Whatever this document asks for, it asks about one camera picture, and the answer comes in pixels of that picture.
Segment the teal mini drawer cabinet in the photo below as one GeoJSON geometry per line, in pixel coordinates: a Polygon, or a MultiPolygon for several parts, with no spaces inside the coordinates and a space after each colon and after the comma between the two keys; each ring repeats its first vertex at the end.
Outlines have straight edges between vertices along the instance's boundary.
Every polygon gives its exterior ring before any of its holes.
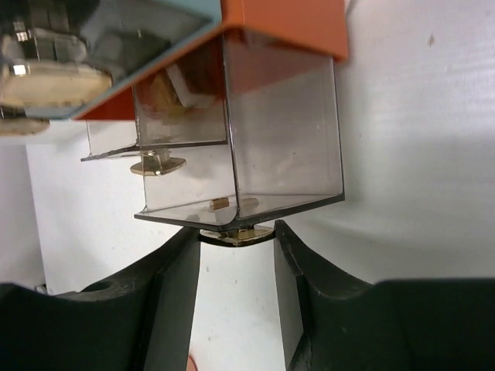
{"type": "Polygon", "coordinates": [[[344,1],[3,1],[1,133],[132,118],[131,87],[229,31],[347,56],[344,1]]]}

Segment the grey eraser block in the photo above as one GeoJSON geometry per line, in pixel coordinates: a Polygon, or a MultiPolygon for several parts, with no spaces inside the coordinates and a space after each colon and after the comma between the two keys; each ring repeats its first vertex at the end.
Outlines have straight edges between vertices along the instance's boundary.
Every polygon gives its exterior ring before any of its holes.
{"type": "Polygon", "coordinates": [[[199,92],[193,86],[192,80],[186,77],[177,64],[166,67],[166,74],[172,83],[179,102],[185,108],[206,109],[214,104],[215,96],[199,92]]]}

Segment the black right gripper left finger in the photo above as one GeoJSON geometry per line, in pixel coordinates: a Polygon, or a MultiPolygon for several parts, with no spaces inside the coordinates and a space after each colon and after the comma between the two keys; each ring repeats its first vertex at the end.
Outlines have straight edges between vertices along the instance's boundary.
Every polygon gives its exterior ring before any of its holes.
{"type": "Polygon", "coordinates": [[[1,286],[3,370],[184,370],[200,238],[183,228],[159,249],[79,292],[1,286]]]}

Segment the orange usb stick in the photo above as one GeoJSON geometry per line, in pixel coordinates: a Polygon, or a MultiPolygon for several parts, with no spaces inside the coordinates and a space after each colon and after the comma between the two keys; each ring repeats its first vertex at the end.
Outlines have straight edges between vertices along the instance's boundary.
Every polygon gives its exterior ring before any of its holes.
{"type": "Polygon", "coordinates": [[[194,361],[194,358],[189,355],[187,359],[187,364],[186,364],[186,371],[197,371],[197,365],[194,361]]]}

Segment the clear drawer with gold knob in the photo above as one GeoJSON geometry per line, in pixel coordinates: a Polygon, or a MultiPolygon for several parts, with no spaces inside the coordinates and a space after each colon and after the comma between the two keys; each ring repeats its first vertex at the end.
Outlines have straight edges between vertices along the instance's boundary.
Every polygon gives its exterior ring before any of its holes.
{"type": "Polygon", "coordinates": [[[226,143],[223,71],[183,72],[199,92],[212,94],[216,100],[206,109],[187,108],[180,117],[153,110],[151,83],[155,75],[165,73],[166,69],[161,70],[132,88],[134,121],[87,122],[89,153],[83,162],[136,157],[140,161],[131,167],[131,172],[161,176],[186,164],[184,158],[171,155],[173,149],[226,143]]]}

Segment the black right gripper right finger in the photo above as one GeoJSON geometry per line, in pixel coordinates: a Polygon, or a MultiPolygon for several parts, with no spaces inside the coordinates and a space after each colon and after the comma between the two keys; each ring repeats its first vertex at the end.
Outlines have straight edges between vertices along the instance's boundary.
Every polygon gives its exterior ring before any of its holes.
{"type": "Polygon", "coordinates": [[[491,278],[369,284],[275,223],[275,283],[288,370],[492,370],[491,278]]]}

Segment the yellow small eraser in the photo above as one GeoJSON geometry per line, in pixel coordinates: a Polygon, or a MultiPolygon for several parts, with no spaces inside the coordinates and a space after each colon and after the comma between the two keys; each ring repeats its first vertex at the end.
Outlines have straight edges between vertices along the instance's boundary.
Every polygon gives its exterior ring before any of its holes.
{"type": "Polygon", "coordinates": [[[168,75],[157,74],[151,83],[151,99],[154,112],[169,117],[183,116],[187,109],[180,102],[176,90],[168,75]]]}

